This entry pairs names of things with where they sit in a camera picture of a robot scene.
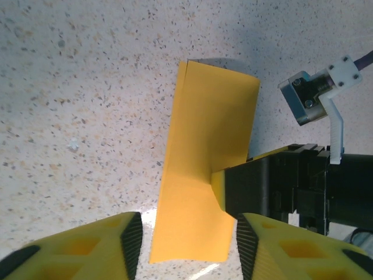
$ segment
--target folded paper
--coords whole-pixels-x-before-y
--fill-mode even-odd
[[[258,91],[257,78],[180,63],[150,263],[227,259],[234,219],[210,176],[246,161]]]

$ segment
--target speckled floor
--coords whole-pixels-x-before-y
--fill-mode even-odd
[[[125,211],[145,221],[138,279],[241,279],[228,261],[149,265],[178,62],[262,80],[251,154],[329,143],[277,84],[373,48],[371,1],[0,2],[0,257]],[[373,68],[337,98],[348,153],[373,153]]]

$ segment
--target black rubber pad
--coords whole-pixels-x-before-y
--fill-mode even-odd
[[[343,249],[342,252],[344,252],[344,254],[348,256],[350,260],[356,263],[363,270],[367,271],[373,277],[373,260],[371,258],[369,258],[367,255],[363,255],[349,249]]]
[[[226,212],[269,215],[269,157],[225,169]]]
[[[141,214],[137,212],[121,234],[122,251],[129,280],[134,280],[136,276],[141,243],[142,221]]]
[[[243,214],[238,215],[237,246],[244,280],[251,280],[254,271],[259,237]]]
[[[20,265],[40,250],[37,245],[31,245],[9,254],[0,261],[0,279],[4,279]]]

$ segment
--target white bracket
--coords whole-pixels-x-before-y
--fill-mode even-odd
[[[339,165],[343,149],[343,119],[332,98],[362,81],[359,70],[349,55],[334,62],[326,68],[335,86],[320,95],[319,100],[330,119],[330,163]]]

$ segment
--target purple cable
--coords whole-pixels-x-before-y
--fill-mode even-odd
[[[371,65],[373,63],[373,51],[354,61],[354,63],[359,71]]]

